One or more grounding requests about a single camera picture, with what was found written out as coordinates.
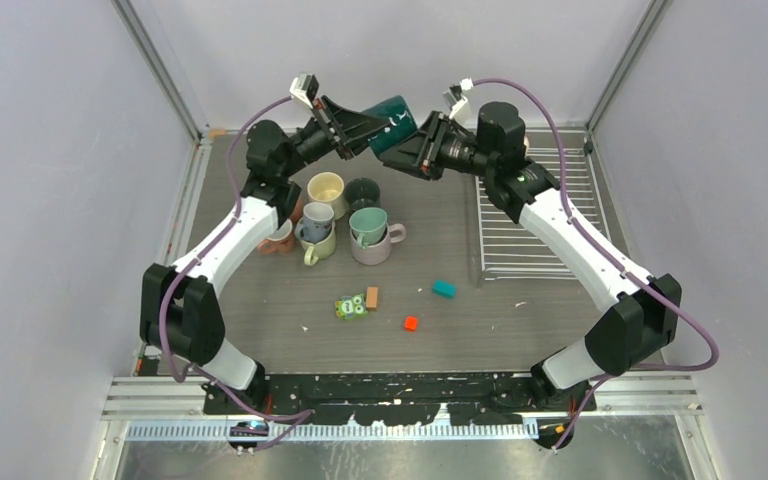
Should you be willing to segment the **dark teal mug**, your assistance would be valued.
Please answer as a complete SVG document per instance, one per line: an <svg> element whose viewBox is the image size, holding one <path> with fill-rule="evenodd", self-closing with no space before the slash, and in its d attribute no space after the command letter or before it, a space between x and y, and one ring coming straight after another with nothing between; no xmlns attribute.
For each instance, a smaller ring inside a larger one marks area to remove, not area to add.
<svg viewBox="0 0 768 480"><path fill-rule="evenodd" d="M392 96L362 111L374 117L386 117L388 125L369 139L371 151L380 155L413 135L418 127L407 101L401 95Z"/></svg>

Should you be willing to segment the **dark grey mug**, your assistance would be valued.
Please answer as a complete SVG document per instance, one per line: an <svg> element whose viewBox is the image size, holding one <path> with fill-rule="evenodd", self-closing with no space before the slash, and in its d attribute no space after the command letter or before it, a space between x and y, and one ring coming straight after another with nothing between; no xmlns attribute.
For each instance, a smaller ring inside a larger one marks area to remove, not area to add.
<svg viewBox="0 0 768 480"><path fill-rule="evenodd" d="M381 202L381 189L378 183L370 178L356 178L351 180L344 190L345 200L351 212L379 207Z"/></svg>

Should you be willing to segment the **cream ribbed mug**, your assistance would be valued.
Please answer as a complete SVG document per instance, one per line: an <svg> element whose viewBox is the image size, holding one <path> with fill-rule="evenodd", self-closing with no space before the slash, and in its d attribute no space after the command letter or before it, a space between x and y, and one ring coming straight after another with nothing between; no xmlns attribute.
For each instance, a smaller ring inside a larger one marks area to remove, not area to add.
<svg viewBox="0 0 768 480"><path fill-rule="evenodd" d="M343 178L334 172L318 173L307 184L309 200L330 206L334 212L335 220L343 218L349 210L344 191Z"/></svg>

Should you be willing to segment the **pale green small mug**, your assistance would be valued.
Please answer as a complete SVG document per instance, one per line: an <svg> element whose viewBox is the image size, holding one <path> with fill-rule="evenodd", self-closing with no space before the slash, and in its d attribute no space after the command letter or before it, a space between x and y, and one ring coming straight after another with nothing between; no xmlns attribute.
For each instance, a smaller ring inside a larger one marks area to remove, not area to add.
<svg viewBox="0 0 768 480"><path fill-rule="evenodd" d="M379 207L362 208L350 216L349 226L361 247L375 245L385 235L388 213Z"/></svg>

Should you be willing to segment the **blue grey small cup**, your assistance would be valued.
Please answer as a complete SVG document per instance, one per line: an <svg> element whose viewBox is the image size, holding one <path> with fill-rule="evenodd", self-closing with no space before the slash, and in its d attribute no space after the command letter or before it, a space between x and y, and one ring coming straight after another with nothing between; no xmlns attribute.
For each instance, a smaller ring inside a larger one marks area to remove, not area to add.
<svg viewBox="0 0 768 480"><path fill-rule="evenodd" d="M321 202L310 202L303 207L303 216L296 226L295 234L301 241L316 244L331 233L335 213L333 208Z"/></svg>

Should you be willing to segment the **lilac pink mug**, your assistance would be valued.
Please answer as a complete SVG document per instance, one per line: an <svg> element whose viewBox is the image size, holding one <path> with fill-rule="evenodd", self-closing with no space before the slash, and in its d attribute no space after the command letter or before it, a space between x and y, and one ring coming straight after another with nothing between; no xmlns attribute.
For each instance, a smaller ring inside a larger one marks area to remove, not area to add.
<svg viewBox="0 0 768 480"><path fill-rule="evenodd" d="M382 238L376 244L367 246L359 243L354 232L350 236L351 254L354 260L362 265L375 266L386 261L392 247L406 238L406 227L400 223L388 225Z"/></svg>

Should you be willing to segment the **light green cream mug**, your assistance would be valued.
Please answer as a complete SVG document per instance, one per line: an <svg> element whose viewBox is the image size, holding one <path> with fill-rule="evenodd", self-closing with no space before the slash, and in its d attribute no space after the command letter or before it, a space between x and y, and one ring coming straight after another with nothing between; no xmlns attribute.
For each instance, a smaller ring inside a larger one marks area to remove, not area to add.
<svg viewBox="0 0 768 480"><path fill-rule="evenodd" d="M337 238L336 231L332 230L330 234L318 243L310 243L301 237L298 238L303 250L303 263L305 266L312 267L319 261L327 259L336 250Z"/></svg>

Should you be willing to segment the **terracotta small cup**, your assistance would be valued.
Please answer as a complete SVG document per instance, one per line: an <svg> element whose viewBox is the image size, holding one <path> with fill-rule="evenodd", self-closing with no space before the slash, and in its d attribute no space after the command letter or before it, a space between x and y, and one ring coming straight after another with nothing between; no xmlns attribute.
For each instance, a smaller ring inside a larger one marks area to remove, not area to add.
<svg viewBox="0 0 768 480"><path fill-rule="evenodd" d="M264 239L257 250L261 254L290 253L296 245L294 234L295 225L292 220L286 220L275 232Z"/></svg>

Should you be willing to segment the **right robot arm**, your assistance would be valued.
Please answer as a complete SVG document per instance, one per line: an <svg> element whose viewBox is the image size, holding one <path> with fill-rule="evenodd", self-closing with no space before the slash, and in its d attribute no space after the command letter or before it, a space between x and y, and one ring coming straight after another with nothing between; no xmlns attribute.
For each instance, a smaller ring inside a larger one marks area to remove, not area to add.
<svg viewBox="0 0 768 480"><path fill-rule="evenodd" d="M506 102L482 106L476 132L441 112L421 126L384 128L370 142L386 167L423 180L445 170L480 178L488 199L536 235L575 275L601 317L584 337L535 364L534 403L556 410L571 388L602 375L619 376L669 345L677 315L662 304L681 300L678 281L652 276L625 260L561 192L559 180L526 154L526 126Z"/></svg>

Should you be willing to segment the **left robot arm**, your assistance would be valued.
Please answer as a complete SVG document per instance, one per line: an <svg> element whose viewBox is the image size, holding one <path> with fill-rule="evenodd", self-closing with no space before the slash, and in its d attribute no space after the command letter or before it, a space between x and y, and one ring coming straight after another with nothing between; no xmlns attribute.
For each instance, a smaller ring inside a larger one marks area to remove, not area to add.
<svg viewBox="0 0 768 480"><path fill-rule="evenodd" d="M294 211L301 193L292 177L331 152L351 159L389 120L341 107L323 96L312 100L311 118L288 135L265 114L282 98L258 111L235 136L247 147L248 176L229 180L234 205L193 250L170 265L155 263L142 279L139 336L159 348L168 362L186 360L223 384L240 412L258 412L267 398L264 366L226 337L219 296L232 274Z"/></svg>

